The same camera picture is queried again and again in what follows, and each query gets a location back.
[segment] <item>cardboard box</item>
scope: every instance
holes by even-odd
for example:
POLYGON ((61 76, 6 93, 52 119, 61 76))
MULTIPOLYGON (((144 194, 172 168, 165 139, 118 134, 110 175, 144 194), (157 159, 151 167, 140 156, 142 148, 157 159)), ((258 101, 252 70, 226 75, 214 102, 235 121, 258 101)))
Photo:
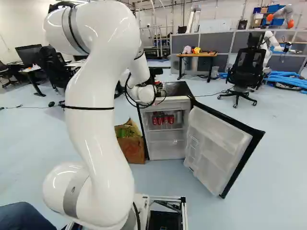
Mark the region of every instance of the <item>cardboard box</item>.
POLYGON ((260 26, 262 19, 253 19, 250 23, 251 26, 260 26))
POLYGON ((137 125, 129 120, 114 127, 117 141, 128 163, 145 164, 144 141, 137 125))
POLYGON ((268 8, 267 7, 262 7, 260 13, 267 13, 268 8))
POLYGON ((262 19, 262 18, 263 18, 263 13, 254 14, 254 19, 262 19))

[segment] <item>mini fridge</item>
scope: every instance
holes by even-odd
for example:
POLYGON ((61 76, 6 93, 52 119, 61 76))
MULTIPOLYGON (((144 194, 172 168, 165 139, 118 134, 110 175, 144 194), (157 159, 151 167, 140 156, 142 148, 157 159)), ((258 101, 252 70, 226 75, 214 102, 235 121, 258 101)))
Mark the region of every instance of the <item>mini fridge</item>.
POLYGON ((138 106, 147 159, 185 159, 212 194, 225 198, 265 132, 199 103, 184 81, 164 88, 166 98, 138 106))

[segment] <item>table leg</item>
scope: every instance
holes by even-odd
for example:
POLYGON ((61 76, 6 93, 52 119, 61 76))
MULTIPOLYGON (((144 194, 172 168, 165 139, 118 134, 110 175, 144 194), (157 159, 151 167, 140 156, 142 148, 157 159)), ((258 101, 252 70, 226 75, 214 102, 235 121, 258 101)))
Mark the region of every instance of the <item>table leg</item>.
POLYGON ((208 79, 207 79, 208 83, 211 80, 211 72, 212 72, 212 66, 213 66, 213 57, 210 57, 209 59, 210 59, 210 69, 209 69, 209 76, 208 76, 208 79))
POLYGON ((40 96, 40 97, 45 97, 46 95, 41 92, 41 90, 37 86, 37 83, 34 81, 33 75, 34 75, 33 71, 32 72, 28 72, 27 77, 28 77, 29 81, 31 82, 31 84, 33 85, 33 87, 35 88, 35 90, 36 90, 34 95, 40 96))
POLYGON ((180 80, 182 78, 181 69, 182 69, 182 57, 179 57, 179 77, 177 78, 177 80, 180 80))

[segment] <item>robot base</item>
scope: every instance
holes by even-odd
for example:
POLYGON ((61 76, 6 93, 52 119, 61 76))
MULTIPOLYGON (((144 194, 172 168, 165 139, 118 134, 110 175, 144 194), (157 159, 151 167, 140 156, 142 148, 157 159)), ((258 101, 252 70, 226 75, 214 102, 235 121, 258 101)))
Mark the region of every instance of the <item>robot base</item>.
MULTIPOLYGON (((185 197, 151 196, 135 194, 134 203, 138 209, 141 230, 188 230, 187 203, 185 197)), ((65 230, 83 229, 77 223, 70 223, 65 230)), ((134 209, 121 230, 138 230, 134 209)))

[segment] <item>red can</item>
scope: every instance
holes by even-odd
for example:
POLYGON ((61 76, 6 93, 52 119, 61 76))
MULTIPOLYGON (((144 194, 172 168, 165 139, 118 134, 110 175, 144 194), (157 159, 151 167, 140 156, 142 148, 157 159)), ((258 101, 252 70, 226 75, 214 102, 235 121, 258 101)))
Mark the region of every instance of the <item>red can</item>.
POLYGON ((168 122, 169 122, 170 124, 173 124, 173 123, 174 123, 174 115, 169 115, 169 116, 168 116, 168 122))
POLYGON ((163 117, 160 115, 158 116, 158 125, 160 126, 161 124, 163 124, 163 117))
POLYGON ((164 124, 166 124, 166 125, 168 124, 168 115, 167 114, 164 115, 163 121, 164 121, 164 124))
POLYGON ((153 115, 153 125, 157 125, 157 116, 153 115))

